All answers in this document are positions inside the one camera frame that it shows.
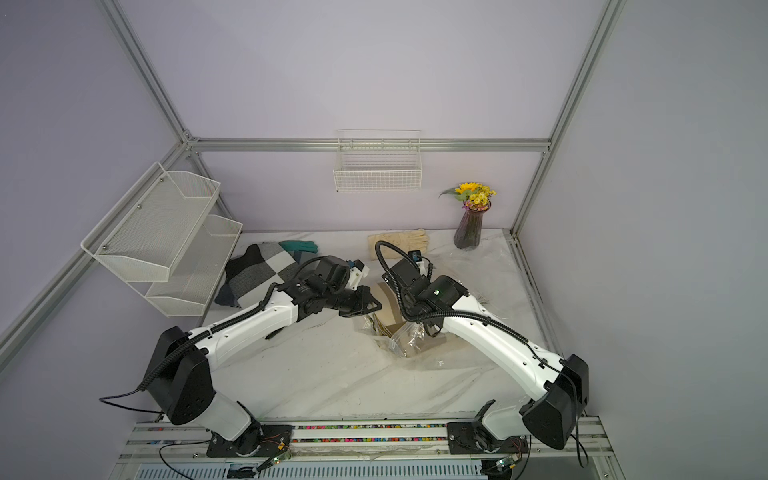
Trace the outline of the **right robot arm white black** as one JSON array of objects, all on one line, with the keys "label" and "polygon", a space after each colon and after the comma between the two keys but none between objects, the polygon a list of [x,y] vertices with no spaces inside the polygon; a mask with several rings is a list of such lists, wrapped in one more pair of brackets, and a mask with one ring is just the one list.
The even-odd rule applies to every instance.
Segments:
[{"label": "right robot arm white black", "polygon": [[555,450],[577,435],[588,404],[589,366],[579,356],[563,358],[531,342],[487,310],[457,280],[434,280],[411,262],[385,269],[383,280],[401,315],[425,330],[455,335],[488,357],[522,389],[527,402],[494,410],[488,401],[472,427],[477,446],[493,450],[510,437],[528,434]]}]

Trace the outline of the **clear plastic vacuum bag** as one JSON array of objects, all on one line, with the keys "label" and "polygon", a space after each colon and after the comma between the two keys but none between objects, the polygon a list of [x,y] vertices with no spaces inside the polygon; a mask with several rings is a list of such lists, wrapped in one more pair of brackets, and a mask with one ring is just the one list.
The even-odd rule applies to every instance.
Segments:
[{"label": "clear plastic vacuum bag", "polygon": [[[386,241],[376,242],[375,253],[383,274],[400,260],[411,262],[407,252]],[[544,388],[545,381],[539,378],[541,368],[537,352],[528,338],[489,312],[461,282],[447,275],[436,277],[433,265],[431,284],[420,298],[426,300],[434,311],[400,311],[406,321],[421,324],[432,337],[439,333],[460,337],[490,358],[528,392],[537,393]]]}]

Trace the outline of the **cream knitted scarf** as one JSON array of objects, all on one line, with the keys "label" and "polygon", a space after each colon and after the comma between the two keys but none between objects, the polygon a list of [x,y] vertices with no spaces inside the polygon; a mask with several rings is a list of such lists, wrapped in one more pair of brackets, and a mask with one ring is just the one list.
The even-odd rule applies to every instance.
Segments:
[{"label": "cream knitted scarf", "polygon": [[415,358],[449,342],[447,335],[429,336],[419,323],[374,324],[379,345],[395,356]]}]

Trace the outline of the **beige brown striped scarf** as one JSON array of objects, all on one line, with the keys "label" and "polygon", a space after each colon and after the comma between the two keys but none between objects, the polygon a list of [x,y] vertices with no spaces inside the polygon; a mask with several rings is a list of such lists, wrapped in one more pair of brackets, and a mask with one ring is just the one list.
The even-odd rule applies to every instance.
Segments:
[{"label": "beige brown striped scarf", "polygon": [[406,324],[406,320],[401,315],[395,294],[386,283],[373,285],[371,293],[382,305],[380,310],[371,314],[374,330],[378,335],[392,337]]}]

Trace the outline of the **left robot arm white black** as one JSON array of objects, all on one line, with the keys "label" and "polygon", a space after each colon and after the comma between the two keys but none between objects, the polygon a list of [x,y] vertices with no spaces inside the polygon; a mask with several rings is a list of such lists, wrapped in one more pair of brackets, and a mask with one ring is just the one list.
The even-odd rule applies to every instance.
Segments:
[{"label": "left robot arm white black", "polygon": [[261,423],[240,402],[215,389],[213,372],[256,342],[325,309],[343,318],[380,310],[380,302],[362,283],[368,272],[359,260],[312,258],[238,314],[190,331],[166,330],[139,391],[148,392],[172,424],[204,427],[239,455],[252,454],[266,439]]}]

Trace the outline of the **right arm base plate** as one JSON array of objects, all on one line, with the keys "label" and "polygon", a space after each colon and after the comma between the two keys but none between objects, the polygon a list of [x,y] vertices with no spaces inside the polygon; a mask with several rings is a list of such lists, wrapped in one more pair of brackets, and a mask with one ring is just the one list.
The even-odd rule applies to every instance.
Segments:
[{"label": "right arm base plate", "polygon": [[505,440],[494,437],[476,421],[446,424],[448,449],[452,455],[460,454],[527,454],[529,445],[525,437],[513,436]]}]

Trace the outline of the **black white checked scarf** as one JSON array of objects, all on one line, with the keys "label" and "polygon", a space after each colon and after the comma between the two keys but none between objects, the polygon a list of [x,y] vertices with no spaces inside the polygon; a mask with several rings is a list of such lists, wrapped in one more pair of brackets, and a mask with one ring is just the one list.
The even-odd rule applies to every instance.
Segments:
[{"label": "black white checked scarf", "polygon": [[277,242],[252,244],[225,265],[224,283],[214,303],[233,308],[256,305],[272,284],[284,283],[297,269],[294,257]]}]

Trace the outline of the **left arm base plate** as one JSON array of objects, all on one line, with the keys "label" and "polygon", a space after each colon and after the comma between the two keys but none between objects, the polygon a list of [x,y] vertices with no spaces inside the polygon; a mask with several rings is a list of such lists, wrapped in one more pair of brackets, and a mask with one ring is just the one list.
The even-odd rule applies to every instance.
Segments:
[{"label": "left arm base plate", "polygon": [[274,457],[289,447],[293,431],[292,425],[260,424],[259,428],[249,427],[243,435],[233,441],[225,440],[221,435],[213,433],[206,456],[209,458]]}]

